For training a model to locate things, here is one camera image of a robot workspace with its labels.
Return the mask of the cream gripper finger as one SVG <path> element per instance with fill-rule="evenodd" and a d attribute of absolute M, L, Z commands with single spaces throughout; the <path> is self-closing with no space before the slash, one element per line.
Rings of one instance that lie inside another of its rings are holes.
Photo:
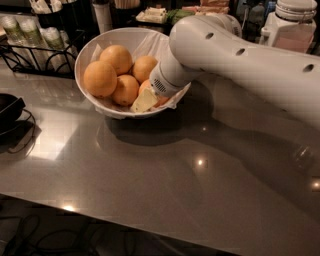
<path fill-rule="evenodd" d="M 158 97 L 152 88 L 145 88 L 132 104 L 130 110 L 134 113 L 143 113 L 158 102 Z"/>

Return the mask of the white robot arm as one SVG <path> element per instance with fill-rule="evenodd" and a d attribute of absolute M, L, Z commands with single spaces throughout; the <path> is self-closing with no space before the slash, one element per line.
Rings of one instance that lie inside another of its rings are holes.
<path fill-rule="evenodd" d="M 203 73 L 230 79 L 320 128 L 320 58 L 245 41 L 214 16 L 189 16 L 173 26 L 169 49 L 151 71 L 151 86 L 132 110 L 149 110 L 161 96 L 175 95 Z"/>

